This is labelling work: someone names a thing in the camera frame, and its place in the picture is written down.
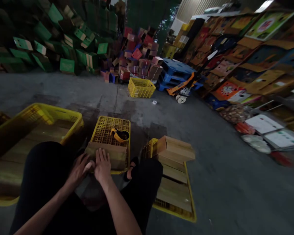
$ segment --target sandal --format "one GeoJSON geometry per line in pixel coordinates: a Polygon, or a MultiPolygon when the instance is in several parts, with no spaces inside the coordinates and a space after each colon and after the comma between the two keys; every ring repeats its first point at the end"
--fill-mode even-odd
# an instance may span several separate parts
{"type": "MultiPolygon", "coordinates": [[[[135,163],[135,166],[137,166],[137,165],[139,164],[138,157],[134,157],[134,158],[131,160],[131,162],[130,162],[130,168],[131,168],[131,167],[133,167],[133,168],[135,167],[135,166],[132,166],[132,165],[131,165],[132,162],[134,162],[134,163],[135,163]]],[[[130,181],[130,180],[127,178],[127,172],[128,172],[128,171],[126,171],[125,174],[124,174],[124,176],[123,176],[123,179],[124,179],[125,182],[129,182],[129,181],[130,181]]]]}

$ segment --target metal wall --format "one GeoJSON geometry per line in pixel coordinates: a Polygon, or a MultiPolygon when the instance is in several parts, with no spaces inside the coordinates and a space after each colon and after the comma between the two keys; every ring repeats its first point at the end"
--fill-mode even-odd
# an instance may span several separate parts
{"type": "MultiPolygon", "coordinates": [[[[241,9],[248,7],[257,10],[265,0],[240,0],[241,9]]],[[[189,22],[193,15],[201,15],[204,10],[212,7],[221,7],[231,0],[182,0],[177,18],[183,22],[189,22]]]]}

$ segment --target finger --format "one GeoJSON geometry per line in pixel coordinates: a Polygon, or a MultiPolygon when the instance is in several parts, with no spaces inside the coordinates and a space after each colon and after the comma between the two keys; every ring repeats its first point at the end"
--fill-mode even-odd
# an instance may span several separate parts
{"type": "Polygon", "coordinates": [[[104,160],[104,156],[102,155],[102,149],[99,149],[99,157],[100,161],[102,162],[104,160]]]}
{"type": "Polygon", "coordinates": [[[87,165],[85,166],[84,170],[83,170],[83,175],[86,174],[87,172],[89,172],[89,169],[92,167],[92,163],[89,162],[87,163],[87,165]]]}
{"type": "Polygon", "coordinates": [[[102,155],[104,156],[104,160],[107,161],[106,151],[104,149],[102,150],[102,155]]]}
{"type": "Polygon", "coordinates": [[[96,150],[96,165],[100,162],[99,150],[96,150]]]}
{"type": "Polygon", "coordinates": [[[83,153],[81,154],[78,158],[77,158],[77,161],[76,161],[76,165],[79,165],[83,159],[83,157],[86,155],[87,153],[83,153]]]}

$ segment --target foot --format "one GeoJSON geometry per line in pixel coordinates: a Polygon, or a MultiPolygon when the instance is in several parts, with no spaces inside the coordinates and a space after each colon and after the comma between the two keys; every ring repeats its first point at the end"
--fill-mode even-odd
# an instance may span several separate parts
{"type": "Polygon", "coordinates": [[[130,168],[129,168],[129,170],[127,171],[127,175],[126,175],[126,177],[127,177],[129,180],[132,179],[132,174],[131,174],[131,172],[132,172],[132,169],[133,169],[135,166],[136,166],[135,162],[131,162],[131,164],[130,164],[130,168]]]}

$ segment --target leg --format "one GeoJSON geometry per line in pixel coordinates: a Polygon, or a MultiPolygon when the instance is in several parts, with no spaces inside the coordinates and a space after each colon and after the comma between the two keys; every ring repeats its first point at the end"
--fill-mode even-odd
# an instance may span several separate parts
{"type": "MultiPolygon", "coordinates": [[[[40,143],[30,151],[25,163],[20,199],[10,229],[11,234],[24,225],[64,185],[73,162],[74,156],[56,142],[40,143]]],[[[45,233],[58,230],[59,221],[65,223],[65,228],[68,228],[67,225],[72,220],[87,212],[80,199],[73,193],[60,207],[45,233]]]]}
{"type": "MultiPolygon", "coordinates": [[[[121,190],[143,234],[146,232],[149,213],[160,186],[162,171],[163,166],[159,161],[147,159],[133,168],[132,180],[121,190]]],[[[103,227],[97,228],[99,233],[116,234],[109,205],[106,204],[94,212],[94,217],[98,224],[105,224],[105,230],[100,230],[103,227]]]]}

